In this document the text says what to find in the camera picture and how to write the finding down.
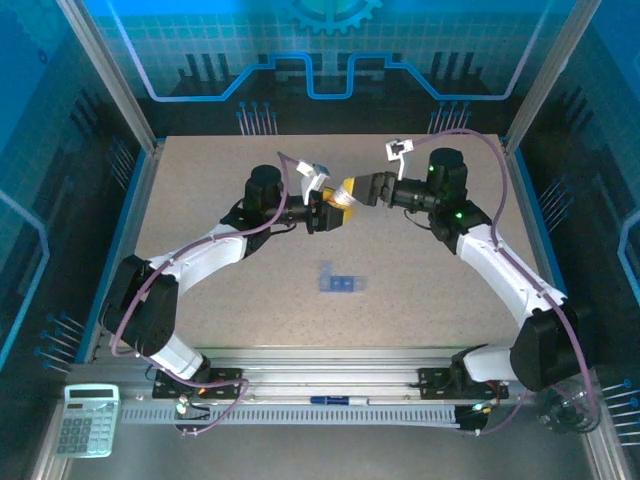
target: beige tabletop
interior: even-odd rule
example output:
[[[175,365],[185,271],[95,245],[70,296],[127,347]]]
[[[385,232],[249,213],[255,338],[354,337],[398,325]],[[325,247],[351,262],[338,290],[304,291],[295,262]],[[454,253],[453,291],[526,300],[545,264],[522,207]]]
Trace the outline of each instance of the beige tabletop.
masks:
[[[406,135],[169,137],[149,200],[136,253],[148,258],[181,247],[211,230],[243,196],[251,169],[279,165],[277,150],[325,165],[328,186],[345,177],[396,170],[384,143]],[[491,139],[498,144],[498,138]],[[407,176],[424,178],[429,153],[463,152],[469,198],[493,216],[500,171],[480,140],[457,135],[413,152]],[[293,194],[300,174],[290,172]],[[513,189],[499,225],[506,241],[532,267],[533,254]],[[426,222],[426,215],[417,220]],[[320,265],[336,275],[362,275],[361,293],[318,289]],[[409,223],[401,209],[357,208],[332,232],[304,228],[274,237],[257,253],[225,267],[179,301],[176,332],[197,347],[460,346],[511,342],[517,328],[480,276]]]

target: gear logo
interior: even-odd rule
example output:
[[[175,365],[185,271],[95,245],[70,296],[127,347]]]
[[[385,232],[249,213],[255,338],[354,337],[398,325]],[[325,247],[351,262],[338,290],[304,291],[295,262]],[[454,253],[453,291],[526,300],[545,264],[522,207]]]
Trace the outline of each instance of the gear logo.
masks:
[[[370,20],[373,9],[380,7],[380,0],[292,0],[285,10],[300,28],[333,35],[336,31],[346,34],[349,27],[360,28],[360,22]]]

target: pen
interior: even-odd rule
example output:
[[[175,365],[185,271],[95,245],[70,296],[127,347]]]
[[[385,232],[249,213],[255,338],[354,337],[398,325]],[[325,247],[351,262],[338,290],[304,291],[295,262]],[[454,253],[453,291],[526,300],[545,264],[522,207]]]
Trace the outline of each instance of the pen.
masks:
[[[312,405],[369,405],[367,397],[311,397],[309,401]]]

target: calculator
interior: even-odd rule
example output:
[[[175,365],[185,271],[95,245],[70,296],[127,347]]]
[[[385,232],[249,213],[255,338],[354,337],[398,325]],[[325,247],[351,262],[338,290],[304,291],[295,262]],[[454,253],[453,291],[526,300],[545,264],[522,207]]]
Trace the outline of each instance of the calculator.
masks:
[[[64,412],[56,455],[72,458],[107,457],[120,406],[116,385],[86,383],[64,389]]]

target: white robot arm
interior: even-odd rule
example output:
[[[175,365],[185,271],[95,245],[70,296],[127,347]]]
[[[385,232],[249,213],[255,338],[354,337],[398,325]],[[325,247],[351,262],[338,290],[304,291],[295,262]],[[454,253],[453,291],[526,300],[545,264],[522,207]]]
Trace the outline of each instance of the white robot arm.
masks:
[[[387,145],[388,153],[391,149],[395,155],[390,160],[413,149],[413,143],[407,146],[406,142]],[[389,208],[428,213],[435,237],[485,279],[520,330],[512,347],[482,345],[461,352],[465,375],[471,382],[517,380],[529,390],[542,390],[580,371],[549,300],[560,306],[570,323],[577,317],[566,295],[541,279],[492,231],[491,219],[467,199],[466,180],[462,154],[440,148],[430,156],[425,181],[400,178],[392,172],[375,173],[345,180],[335,198],[349,205],[358,201],[369,206],[381,199]]]
[[[312,234],[333,230],[346,222],[350,212],[328,202],[333,191],[325,189],[320,192],[324,181],[329,178],[328,170],[321,165],[300,161],[298,171],[303,175],[302,195],[287,196],[275,224],[289,227],[304,223],[308,233]],[[169,261],[151,283],[144,302],[140,302],[127,320],[121,339],[182,380],[206,380],[208,360],[174,332],[178,299],[209,275],[257,251],[270,238],[271,229],[253,234],[248,234],[248,231],[256,230],[256,227],[276,217],[281,199],[280,171],[270,165],[261,165],[247,180],[242,201],[200,239],[203,241],[146,261],[135,255],[124,259],[107,294],[102,325],[116,334],[136,292]],[[175,258],[177,252],[182,252],[179,258]]]

